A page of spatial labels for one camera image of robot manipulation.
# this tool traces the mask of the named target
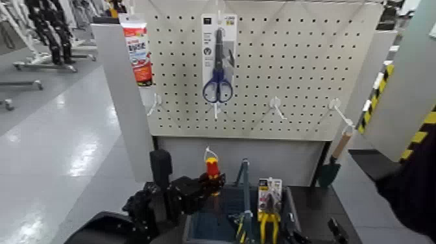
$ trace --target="hazard tape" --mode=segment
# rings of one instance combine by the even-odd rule
[[[380,75],[377,77],[377,80],[372,87],[371,95],[365,103],[365,107],[363,108],[362,115],[356,127],[361,134],[365,132],[365,128],[371,120],[371,115],[376,109],[376,106],[380,100],[380,95],[384,92],[389,77],[392,76],[393,71],[394,66],[390,64],[386,66],[385,73],[380,73]]]
[[[424,143],[430,130],[436,126],[436,106],[426,116],[419,131],[412,137],[411,143],[401,155],[400,163],[404,163],[418,149],[421,143]]]

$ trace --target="white pegboard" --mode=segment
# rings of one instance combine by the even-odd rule
[[[227,1],[238,15],[234,97],[215,120],[202,97],[201,19],[215,1],[140,1],[163,104],[149,117],[155,136],[332,140],[376,24],[379,3]],[[269,110],[282,100],[281,120]]]

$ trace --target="pliers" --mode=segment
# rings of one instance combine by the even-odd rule
[[[279,226],[278,223],[280,222],[280,216],[278,212],[276,211],[276,208],[274,206],[274,198],[271,194],[268,194],[267,196],[267,206],[264,211],[258,213],[260,216],[260,243],[265,244],[266,239],[266,230],[265,225],[267,222],[272,222],[273,224],[273,230],[272,230],[272,244],[277,244],[277,238],[278,238],[278,230]]]

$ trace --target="scissors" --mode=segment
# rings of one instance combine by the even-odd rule
[[[209,103],[225,103],[233,96],[232,84],[226,79],[223,67],[224,47],[223,47],[223,31],[217,30],[216,44],[215,44],[215,64],[212,72],[212,79],[210,79],[203,87],[203,97]]]

